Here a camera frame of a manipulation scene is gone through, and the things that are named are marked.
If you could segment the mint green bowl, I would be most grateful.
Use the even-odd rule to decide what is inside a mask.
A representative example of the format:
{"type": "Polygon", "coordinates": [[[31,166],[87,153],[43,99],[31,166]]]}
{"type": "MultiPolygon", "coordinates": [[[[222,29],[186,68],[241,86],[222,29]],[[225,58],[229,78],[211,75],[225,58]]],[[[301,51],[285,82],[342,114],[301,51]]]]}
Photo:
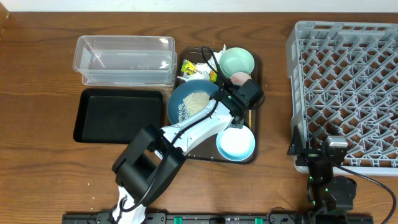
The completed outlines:
{"type": "Polygon", "coordinates": [[[231,78],[238,72],[250,74],[254,70],[255,61],[252,54],[246,49],[233,47],[222,54],[219,65],[223,75],[231,78]]]}

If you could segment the white rice pile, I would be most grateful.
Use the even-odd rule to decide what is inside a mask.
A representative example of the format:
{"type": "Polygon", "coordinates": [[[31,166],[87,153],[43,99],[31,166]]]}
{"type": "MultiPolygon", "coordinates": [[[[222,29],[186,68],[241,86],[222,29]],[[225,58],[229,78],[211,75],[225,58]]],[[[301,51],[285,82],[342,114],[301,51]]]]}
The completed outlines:
{"type": "Polygon", "coordinates": [[[178,105],[178,121],[181,122],[202,110],[209,102],[209,94],[205,92],[191,93],[178,105]]]}

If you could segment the white tissue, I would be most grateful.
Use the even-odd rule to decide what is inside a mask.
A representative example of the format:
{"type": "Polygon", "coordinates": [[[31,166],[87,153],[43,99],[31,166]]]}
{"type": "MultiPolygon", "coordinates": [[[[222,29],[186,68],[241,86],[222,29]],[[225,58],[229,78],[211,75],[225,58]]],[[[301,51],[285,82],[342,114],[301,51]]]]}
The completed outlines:
{"type": "Polygon", "coordinates": [[[182,66],[180,69],[181,75],[178,75],[179,80],[189,82],[192,80],[209,80],[213,83],[217,80],[216,72],[209,67],[210,64],[215,70],[217,67],[215,61],[210,53],[206,53],[210,58],[206,62],[198,62],[197,59],[183,59],[182,66]]]}

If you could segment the dark blue plate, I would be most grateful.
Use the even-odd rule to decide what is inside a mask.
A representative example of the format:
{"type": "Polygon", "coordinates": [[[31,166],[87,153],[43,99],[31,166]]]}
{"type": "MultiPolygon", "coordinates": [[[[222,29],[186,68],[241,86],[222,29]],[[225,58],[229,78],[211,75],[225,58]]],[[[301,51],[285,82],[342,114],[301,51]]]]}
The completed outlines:
{"type": "Polygon", "coordinates": [[[170,123],[179,123],[202,110],[217,90],[218,86],[208,80],[194,80],[178,86],[167,105],[170,123]]]}

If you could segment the yellow green snack wrapper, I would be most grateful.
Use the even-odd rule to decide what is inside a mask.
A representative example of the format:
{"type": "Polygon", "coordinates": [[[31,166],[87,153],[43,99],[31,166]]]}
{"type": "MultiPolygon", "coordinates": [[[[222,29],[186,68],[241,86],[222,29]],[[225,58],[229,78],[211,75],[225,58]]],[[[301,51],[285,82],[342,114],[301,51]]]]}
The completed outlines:
{"type": "Polygon", "coordinates": [[[183,75],[178,78],[189,82],[192,80],[209,80],[213,83],[217,80],[217,74],[207,63],[193,63],[189,60],[184,60],[180,70],[183,75]]]}

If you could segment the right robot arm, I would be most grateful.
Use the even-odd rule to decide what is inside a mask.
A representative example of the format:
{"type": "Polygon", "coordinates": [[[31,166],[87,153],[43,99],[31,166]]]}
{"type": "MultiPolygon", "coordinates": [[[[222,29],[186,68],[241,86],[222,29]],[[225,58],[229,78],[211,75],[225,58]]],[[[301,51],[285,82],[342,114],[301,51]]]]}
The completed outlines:
{"type": "Polygon", "coordinates": [[[344,161],[348,143],[343,136],[328,136],[318,149],[309,149],[294,126],[288,155],[296,156],[296,166],[306,166],[309,172],[307,197],[314,209],[308,212],[309,223],[346,223],[345,213],[353,209],[356,182],[333,169],[344,161]]]}

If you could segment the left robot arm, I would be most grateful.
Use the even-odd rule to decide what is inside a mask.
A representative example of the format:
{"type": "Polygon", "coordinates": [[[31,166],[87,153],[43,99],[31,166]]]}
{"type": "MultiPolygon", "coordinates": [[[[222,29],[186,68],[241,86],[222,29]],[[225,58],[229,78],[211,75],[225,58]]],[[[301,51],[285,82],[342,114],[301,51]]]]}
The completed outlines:
{"type": "Polygon", "coordinates": [[[142,223],[146,207],[169,187],[185,163],[186,154],[240,123],[256,101],[257,97],[243,88],[220,89],[193,116],[171,126],[141,129],[112,166],[119,187],[113,221],[142,223]]]}

